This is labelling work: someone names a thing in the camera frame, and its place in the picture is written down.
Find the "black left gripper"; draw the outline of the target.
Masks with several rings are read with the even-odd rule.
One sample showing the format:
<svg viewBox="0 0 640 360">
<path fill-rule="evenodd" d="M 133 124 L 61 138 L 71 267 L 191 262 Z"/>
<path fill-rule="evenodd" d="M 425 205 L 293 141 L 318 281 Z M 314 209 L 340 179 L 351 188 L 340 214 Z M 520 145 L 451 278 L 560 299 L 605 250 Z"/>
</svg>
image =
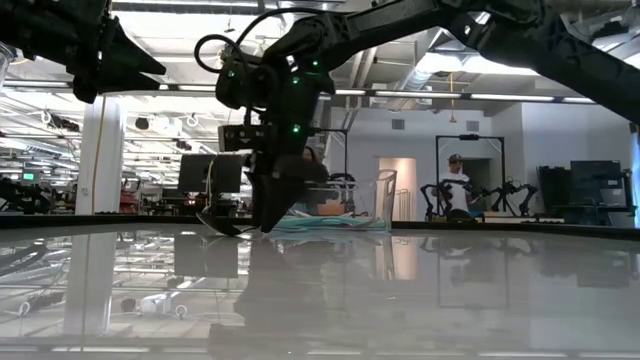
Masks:
<svg viewBox="0 0 640 360">
<path fill-rule="evenodd" d="M 53 60 L 73 76 L 78 100 L 92 104 L 98 93 L 159 89 L 156 80 L 141 73 L 164 75 L 165 66 L 129 38 L 118 17 L 111 17 L 110 0 L 48 1 L 47 11 L 54 17 L 47 43 Z M 104 32 L 107 69 L 113 72 L 97 79 Z"/>
</svg>

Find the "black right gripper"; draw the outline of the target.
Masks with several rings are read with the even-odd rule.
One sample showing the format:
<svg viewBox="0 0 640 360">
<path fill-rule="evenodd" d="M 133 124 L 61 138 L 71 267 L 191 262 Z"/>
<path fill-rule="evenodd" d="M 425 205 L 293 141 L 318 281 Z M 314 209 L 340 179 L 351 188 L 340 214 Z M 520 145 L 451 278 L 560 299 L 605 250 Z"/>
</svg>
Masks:
<svg viewBox="0 0 640 360">
<path fill-rule="evenodd" d="M 324 182 L 327 169 L 303 158 L 319 95 L 331 92 L 328 74 L 311 62 L 292 69 L 284 58 L 263 59 L 226 50 L 216 83 L 217 100 L 244 109 L 239 124 L 221 125 L 223 152 L 248 150 L 244 160 L 252 186 L 252 225 L 269 233 L 306 192 Z"/>
</svg>

